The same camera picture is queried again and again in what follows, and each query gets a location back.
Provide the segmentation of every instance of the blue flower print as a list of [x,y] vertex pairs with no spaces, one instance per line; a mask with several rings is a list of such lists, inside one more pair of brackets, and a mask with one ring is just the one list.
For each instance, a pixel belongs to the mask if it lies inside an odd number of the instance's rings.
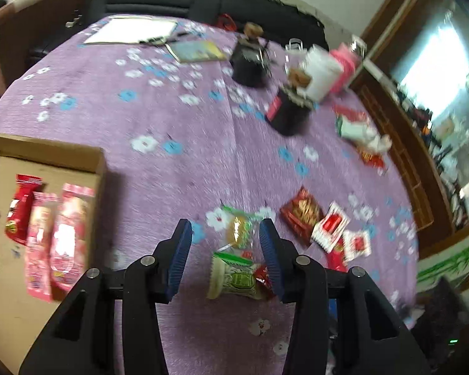
[[133,90],[122,90],[118,94],[118,97],[126,102],[135,100],[137,96],[138,96],[137,93]]
[[367,223],[363,226],[363,230],[368,231],[370,239],[375,238],[375,236],[377,235],[377,227],[375,227],[375,224]]
[[73,97],[68,97],[65,101],[59,106],[61,110],[71,110],[76,106],[76,99]]
[[309,173],[309,168],[303,163],[297,162],[295,164],[295,171],[297,172],[297,175],[299,175],[301,178],[305,178],[305,176]]
[[203,227],[200,223],[196,223],[194,221],[189,221],[191,223],[191,228],[193,229],[193,238],[191,242],[193,244],[199,244],[205,239],[205,232],[203,231]]
[[172,139],[166,141],[161,147],[169,155],[179,155],[183,152],[183,145],[180,142],[173,141]]
[[381,279],[381,276],[379,275],[379,271],[377,269],[371,271],[369,275],[375,282],[378,282]]
[[243,111],[244,113],[254,112],[254,109],[245,103],[240,104],[240,108],[241,108],[241,111]]
[[290,151],[286,149],[284,146],[281,146],[278,148],[278,155],[285,162],[288,162],[288,163],[294,162],[294,157],[292,156]]
[[221,101],[223,99],[223,95],[220,94],[218,91],[215,91],[215,90],[212,90],[210,93],[209,93],[209,97],[213,100],[213,101]]

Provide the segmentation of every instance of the red snack packet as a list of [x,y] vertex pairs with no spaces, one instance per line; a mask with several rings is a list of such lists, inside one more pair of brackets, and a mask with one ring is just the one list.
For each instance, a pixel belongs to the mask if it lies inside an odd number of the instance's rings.
[[344,255],[344,239],[342,237],[339,238],[334,249],[326,254],[326,262],[329,269],[338,270],[340,272],[348,271],[348,265]]
[[24,255],[26,290],[33,297],[51,302],[49,248],[59,198],[53,193],[38,192],[33,197]]
[[43,182],[40,177],[17,175],[16,183],[18,184],[18,190],[16,190],[14,200],[10,203],[7,222],[5,223],[5,234],[15,242],[25,245],[33,192],[38,190]]
[[323,211],[315,198],[302,186],[297,195],[280,209],[280,213],[291,230],[309,247],[313,229],[323,218]]
[[350,218],[334,201],[331,203],[325,218],[315,225],[311,238],[326,252],[331,252],[339,241]]
[[94,190],[66,183],[54,225],[50,268],[59,288],[70,291],[85,269],[85,219]]

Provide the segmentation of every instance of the table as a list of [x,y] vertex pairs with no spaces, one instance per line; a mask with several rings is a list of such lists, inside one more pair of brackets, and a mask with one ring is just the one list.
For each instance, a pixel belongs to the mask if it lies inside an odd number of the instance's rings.
[[[367,229],[372,238],[372,254],[354,265],[369,272],[394,306],[413,302],[416,228],[398,171],[386,157],[388,171],[379,176],[335,132],[333,104],[364,110],[353,92],[330,95],[305,135],[284,138],[264,121],[285,79],[278,45],[270,44],[279,63],[273,79],[257,90],[233,82],[228,62],[177,64],[161,48],[83,45],[106,21],[75,35],[9,87],[0,100],[0,132],[104,148],[109,173],[98,240],[101,248],[111,244],[108,263],[115,269],[153,252],[180,218],[190,219],[193,245],[179,293],[157,306],[171,374],[283,369],[293,305],[205,298],[211,255],[226,224],[221,203],[273,218],[280,235],[295,241],[278,209],[301,185],[325,210],[337,202],[351,217],[348,229]],[[179,28],[228,54],[235,44],[234,34],[219,29],[187,20],[179,20]],[[295,245],[326,266],[316,244]],[[258,244],[255,256],[261,258]],[[26,312],[18,315],[18,325],[28,319]],[[121,339],[119,311],[116,317]],[[253,335],[259,320],[260,334]],[[17,372],[35,337],[30,334],[14,357],[0,349],[0,358]]]

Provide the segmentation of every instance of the food package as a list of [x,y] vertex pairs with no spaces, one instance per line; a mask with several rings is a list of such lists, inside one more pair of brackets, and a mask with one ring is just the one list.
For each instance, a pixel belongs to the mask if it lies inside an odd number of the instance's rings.
[[94,190],[66,183],[54,225],[50,268],[59,288],[70,291],[85,269],[85,224]]
[[325,218],[315,225],[311,238],[329,253],[339,241],[349,221],[350,218],[340,206],[332,202]]
[[54,217],[59,198],[53,193],[33,193],[33,205],[29,219],[24,271],[28,294],[50,302],[49,250]]
[[260,266],[250,259],[222,252],[214,253],[207,298],[216,299],[222,293],[234,293],[252,299],[264,299],[264,291],[255,278],[255,272]]
[[302,186],[297,195],[280,209],[281,217],[290,229],[309,247],[311,234],[323,211],[315,198]]
[[371,254],[370,235],[368,231],[351,232],[345,230],[342,234],[344,238],[344,254],[347,262]]
[[33,192],[40,189],[43,182],[40,177],[17,175],[16,184],[18,188],[14,199],[10,203],[7,222],[5,223],[5,234],[18,244],[25,245],[31,204],[33,203]]

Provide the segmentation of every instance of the notebook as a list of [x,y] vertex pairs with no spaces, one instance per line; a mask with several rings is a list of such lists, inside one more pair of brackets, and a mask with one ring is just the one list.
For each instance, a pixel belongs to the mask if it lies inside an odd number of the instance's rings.
[[111,18],[96,34],[84,43],[130,43],[151,38],[168,37],[177,26],[177,21],[138,15],[122,15]]

